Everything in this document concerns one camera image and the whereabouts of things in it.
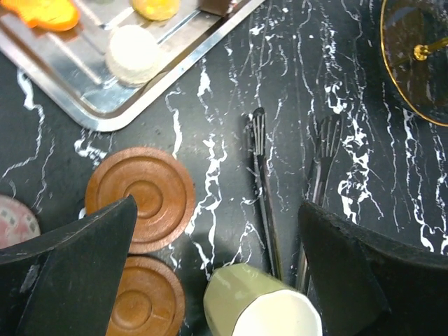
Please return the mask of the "green ceramic cup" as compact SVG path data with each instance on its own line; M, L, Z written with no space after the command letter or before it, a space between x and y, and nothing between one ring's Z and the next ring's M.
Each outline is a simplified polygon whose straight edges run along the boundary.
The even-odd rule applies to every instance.
M212 335L322 335L309 298L273 276L240 263L216 269L204 315Z

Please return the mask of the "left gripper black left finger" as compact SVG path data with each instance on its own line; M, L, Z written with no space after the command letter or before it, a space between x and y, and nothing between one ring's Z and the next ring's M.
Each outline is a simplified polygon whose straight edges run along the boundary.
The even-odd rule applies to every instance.
M136 220L128 196L1 250L1 334L105 335Z

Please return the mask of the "black metal tongs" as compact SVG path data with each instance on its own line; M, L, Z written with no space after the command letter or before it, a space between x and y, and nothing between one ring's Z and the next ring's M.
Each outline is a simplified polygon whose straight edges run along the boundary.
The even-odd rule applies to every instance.
M319 206L323 204L328 177L333 160L340 146L343 119L340 114L324 118L318 129L317 149L311 164L310 173L315 178L311 187L311 201ZM274 217L272 191L268 178L266 158L266 113L259 107L246 117L249 155L253 161L255 186L260 200L261 219L265 232L265 241L269 256L270 273L284 280L279 250L279 238Z

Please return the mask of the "pink patterned mug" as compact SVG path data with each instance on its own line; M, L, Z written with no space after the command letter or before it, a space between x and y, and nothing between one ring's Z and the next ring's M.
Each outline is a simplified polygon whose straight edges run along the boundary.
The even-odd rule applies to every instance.
M0 248L25 242L38 237L41 230L33 212L12 197L1 195Z

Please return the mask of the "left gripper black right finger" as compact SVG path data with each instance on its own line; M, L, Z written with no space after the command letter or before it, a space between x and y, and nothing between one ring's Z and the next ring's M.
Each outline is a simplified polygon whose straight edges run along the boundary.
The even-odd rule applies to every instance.
M329 335L446 335L447 257L311 202L299 233Z

